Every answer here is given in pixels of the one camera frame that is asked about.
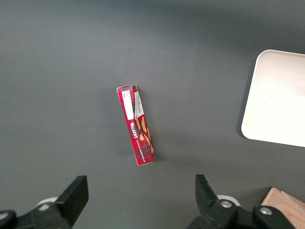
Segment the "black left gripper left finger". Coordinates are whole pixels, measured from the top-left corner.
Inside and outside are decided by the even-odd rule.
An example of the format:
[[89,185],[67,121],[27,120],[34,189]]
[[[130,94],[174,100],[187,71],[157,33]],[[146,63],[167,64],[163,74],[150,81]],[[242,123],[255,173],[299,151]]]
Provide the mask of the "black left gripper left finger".
[[71,229],[89,200],[86,176],[77,176],[58,196],[40,201],[28,213],[0,212],[2,229]]

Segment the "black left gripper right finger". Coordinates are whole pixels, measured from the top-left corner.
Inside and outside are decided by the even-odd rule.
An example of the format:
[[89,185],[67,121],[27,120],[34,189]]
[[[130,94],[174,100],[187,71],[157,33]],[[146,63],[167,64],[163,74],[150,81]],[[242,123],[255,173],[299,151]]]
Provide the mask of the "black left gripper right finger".
[[271,206],[247,211],[228,198],[218,197],[205,175],[195,177],[195,197],[200,216],[189,229],[293,229],[284,214]]

